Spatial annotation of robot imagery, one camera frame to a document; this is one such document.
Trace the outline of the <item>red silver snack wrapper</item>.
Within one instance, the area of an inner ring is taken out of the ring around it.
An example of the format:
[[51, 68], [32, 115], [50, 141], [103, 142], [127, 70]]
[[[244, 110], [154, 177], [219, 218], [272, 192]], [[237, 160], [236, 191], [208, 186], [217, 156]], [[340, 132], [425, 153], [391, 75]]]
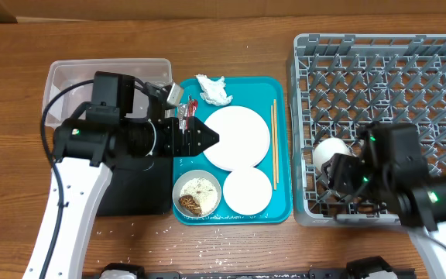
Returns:
[[193, 117], [197, 111], [198, 101], [188, 96], [186, 103], [180, 103], [177, 107], [177, 118], [179, 119], [179, 129], [184, 133], [188, 127], [187, 119]]

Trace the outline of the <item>grey bowl with rice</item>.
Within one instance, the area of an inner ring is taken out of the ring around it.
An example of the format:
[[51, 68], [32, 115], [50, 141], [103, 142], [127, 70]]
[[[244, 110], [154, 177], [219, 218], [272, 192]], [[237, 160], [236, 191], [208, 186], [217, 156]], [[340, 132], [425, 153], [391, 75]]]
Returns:
[[[202, 215], [192, 215], [180, 205], [179, 198], [192, 195], [202, 208]], [[202, 219], [212, 214], [219, 206], [222, 191], [214, 175], [205, 170], [190, 170], [182, 174], [174, 183], [172, 199], [175, 209], [185, 218]]]

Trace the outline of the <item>teal serving tray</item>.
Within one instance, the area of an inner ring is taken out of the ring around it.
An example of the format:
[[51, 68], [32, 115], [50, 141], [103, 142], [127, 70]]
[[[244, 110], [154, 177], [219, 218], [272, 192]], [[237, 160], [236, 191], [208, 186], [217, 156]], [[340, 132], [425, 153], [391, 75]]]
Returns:
[[[193, 77], [181, 82], [184, 96], [181, 101], [186, 102], [190, 95], [197, 99], [198, 107], [195, 116], [205, 121], [211, 113], [221, 107], [209, 105], [201, 97], [201, 86]], [[173, 214], [178, 221], [187, 226], [216, 226], [241, 224], [271, 224], [280, 223], [288, 218], [293, 208], [293, 195], [290, 178], [290, 156], [286, 132], [286, 114], [283, 100], [283, 89], [280, 83], [272, 77], [226, 77], [225, 91], [233, 97], [230, 105], [239, 105], [251, 109], [262, 116], [268, 125], [271, 124], [271, 105], [276, 100], [278, 121], [278, 154], [279, 179], [277, 190], [273, 191], [269, 205], [260, 213], [251, 216], [240, 215], [232, 211], [222, 198], [219, 206], [208, 217], [194, 219], [184, 216], [173, 206]], [[257, 164], [257, 169], [263, 171], [273, 183], [272, 151], [268, 151], [263, 160]], [[221, 187], [230, 172], [213, 165], [204, 154], [196, 157], [180, 157], [173, 159], [173, 183], [188, 171], [203, 170], [211, 173]]]

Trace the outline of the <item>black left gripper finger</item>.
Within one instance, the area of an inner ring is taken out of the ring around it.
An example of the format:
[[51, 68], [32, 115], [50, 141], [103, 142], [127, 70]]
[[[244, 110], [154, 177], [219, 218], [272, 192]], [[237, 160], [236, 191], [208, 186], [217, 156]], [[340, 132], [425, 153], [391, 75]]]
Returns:
[[210, 137], [212, 139], [218, 139], [219, 138], [219, 134], [216, 133], [213, 129], [207, 127], [207, 126], [203, 127], [203, 132], [204, 132], [205, 136]]
[[215, 145], [219, 142], [218, 136], [209, 136], [206, 138], [206, 149], [210, 148], [211, 146]]

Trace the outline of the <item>small pink bowl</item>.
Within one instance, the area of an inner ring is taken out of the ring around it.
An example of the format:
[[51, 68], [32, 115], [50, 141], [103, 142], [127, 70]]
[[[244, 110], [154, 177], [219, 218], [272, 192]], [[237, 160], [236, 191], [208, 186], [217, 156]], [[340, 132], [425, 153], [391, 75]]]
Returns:
[[223, 198], [240, 215], [256, 215], [269, 205], [273, 189], [264, 172], [254, 167], [232, 171], [225, 179]]

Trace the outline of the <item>white cup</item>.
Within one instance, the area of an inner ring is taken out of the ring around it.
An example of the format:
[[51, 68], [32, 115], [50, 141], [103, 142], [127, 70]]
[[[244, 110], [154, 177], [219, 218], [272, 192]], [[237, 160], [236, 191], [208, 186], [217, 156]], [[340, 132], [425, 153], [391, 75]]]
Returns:
[[313, 165], [322, 171], [322, 166], [327, 163], [336, 153], [349, 155], [352, 153], [343, 140], [339, 138], [328, 138], [321, 141], [313, 151]]

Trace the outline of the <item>grey dishwasher rack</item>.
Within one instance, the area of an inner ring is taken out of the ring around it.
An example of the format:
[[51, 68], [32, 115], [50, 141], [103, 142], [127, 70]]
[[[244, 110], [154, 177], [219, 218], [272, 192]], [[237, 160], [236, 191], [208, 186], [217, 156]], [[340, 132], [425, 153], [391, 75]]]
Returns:
[[396, 215], [328, 188], [313, 165], [319, 142], [336, 137], [359, 153], [357, 129], [411, 122], [433, 175], [446, 174], [446, 35], [309, 34], [287, 64], [293, 215], [302, 226], [336, 218], [396, 223]]

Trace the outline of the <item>clear plastic bin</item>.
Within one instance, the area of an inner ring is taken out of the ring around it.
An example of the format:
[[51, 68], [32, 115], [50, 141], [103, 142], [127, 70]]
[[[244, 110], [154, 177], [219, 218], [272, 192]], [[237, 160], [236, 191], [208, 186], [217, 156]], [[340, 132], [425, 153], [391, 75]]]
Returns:
[[[158, 86], [171, 84], [171, 63], [164, 58], [110, 58], [58, 60], [51, 64], [43, 95], [43, 106], [62, 90], [82, 81], [91, 80], [98, 71], [127, 74]], [[45, 125], [53, 129], [69, 118], [83, 102], [91, 100], [92, 86], [85, 85], [66, 93], [48, 112]]]

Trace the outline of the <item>black tray bin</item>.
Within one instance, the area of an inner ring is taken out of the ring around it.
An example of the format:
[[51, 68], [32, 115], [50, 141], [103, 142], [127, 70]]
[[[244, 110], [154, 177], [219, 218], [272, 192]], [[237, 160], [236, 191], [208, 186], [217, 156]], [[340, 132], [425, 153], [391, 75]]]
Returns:
[[163, 215], [173, 200], [173, 160], [124, 157], [113, 170], [98, 216]]

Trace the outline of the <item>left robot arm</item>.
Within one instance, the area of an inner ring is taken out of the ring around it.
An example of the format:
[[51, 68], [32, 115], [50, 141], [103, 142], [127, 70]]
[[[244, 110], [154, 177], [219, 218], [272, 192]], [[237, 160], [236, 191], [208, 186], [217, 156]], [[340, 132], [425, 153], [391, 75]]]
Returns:
[[191, 116], [181, 126], [166, 111], [183, 94], [175, 83], [160, 87], [137, 77], [98, 71], [88, 81], [91, 100], [46, 138], [50, 193], [26, 278], [80, 278], [91, 230], [113, 169], [126, 157], [195, 157], [219, 135]]

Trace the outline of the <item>brown mushroom piece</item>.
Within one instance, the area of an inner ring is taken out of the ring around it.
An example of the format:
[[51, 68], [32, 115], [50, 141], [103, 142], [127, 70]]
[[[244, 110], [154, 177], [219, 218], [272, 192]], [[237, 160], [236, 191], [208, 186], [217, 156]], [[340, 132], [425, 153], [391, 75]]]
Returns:
[[201, 216], [202, 208], [192, 195], [183, 195], [178, 202], [182, 207], [188, 210], [192, 215]]

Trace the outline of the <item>wooden chopstick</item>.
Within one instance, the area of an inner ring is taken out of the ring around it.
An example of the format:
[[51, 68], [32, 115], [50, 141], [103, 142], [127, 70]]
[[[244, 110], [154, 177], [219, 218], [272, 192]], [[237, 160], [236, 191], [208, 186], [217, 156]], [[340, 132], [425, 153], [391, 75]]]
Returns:
[[277, 185], [280, 181], [279, 179], [279, 151], [278, 151], [278, 136], [277, 136], [277, 109], [276, 109], [276, 99], [273, 100], [273, 149], [274, 149], [274, 190], [277, 190]]
[[275, 114], [274, 105], [271, 105], [271, 138], [272, 138], [272, 155], [273, 155], [273, 190], [277, 189], [277, 174], [276, 174], [276, 139], [275, 139]]

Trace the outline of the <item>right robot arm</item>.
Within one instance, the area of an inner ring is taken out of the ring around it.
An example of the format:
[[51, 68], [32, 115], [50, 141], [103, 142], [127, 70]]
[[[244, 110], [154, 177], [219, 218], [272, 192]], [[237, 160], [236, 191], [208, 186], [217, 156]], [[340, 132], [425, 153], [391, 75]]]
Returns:
[[358, 139], [358, 156], [334, 137], [314, 149], [313, 164], [328, 189], [347, 195], [363, 214], [397, 215], [404, 229], [446, 252], [446, 243], [431, 237], [446, 226], [446, 175], [431, 175], [417, 127], [372, 122], [359, 128]]

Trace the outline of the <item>large white plate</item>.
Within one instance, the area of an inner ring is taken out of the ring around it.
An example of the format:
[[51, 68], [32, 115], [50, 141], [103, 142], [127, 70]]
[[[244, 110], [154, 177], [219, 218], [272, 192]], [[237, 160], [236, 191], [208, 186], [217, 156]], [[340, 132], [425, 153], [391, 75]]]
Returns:
[[250, 108], [236, 105], [220, 108], [204, 124], [219, 135], [219, 141], [206, 149], [204, 155], [224, 171], [255, 167], [269, 151], [269, 127]]

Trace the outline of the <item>crumpled white napkin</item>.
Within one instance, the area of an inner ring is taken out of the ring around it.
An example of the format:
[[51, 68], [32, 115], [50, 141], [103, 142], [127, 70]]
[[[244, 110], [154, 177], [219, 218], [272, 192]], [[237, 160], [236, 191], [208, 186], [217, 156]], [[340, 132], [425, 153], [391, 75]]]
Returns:
[[201, 98], [209, 105], [225, 106], [232, 102], [233, 97], [225, 90], [225, 77], [211, 80], [207, 75], [197, 74], [196, 79], [202, 89]]

